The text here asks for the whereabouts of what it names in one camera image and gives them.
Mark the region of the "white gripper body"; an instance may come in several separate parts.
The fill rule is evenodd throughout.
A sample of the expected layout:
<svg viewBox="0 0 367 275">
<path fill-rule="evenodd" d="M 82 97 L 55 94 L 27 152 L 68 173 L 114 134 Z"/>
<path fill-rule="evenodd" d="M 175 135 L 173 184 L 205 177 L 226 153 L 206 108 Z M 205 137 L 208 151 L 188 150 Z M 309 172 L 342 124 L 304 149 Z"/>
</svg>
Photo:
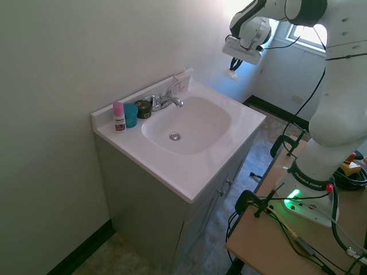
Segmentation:
<svg viewBox="0 0 367 275">
<path fill-rule="evenodd" d="M 258 50 L 245 49 L 240 44 L 240 41 L 237 38 L 233 38 L 232 36 L 228 36 L 225 39 L 222 52 L 252 65 L 257 65 L 261 59 L 261 53 Z"/>
</svg>

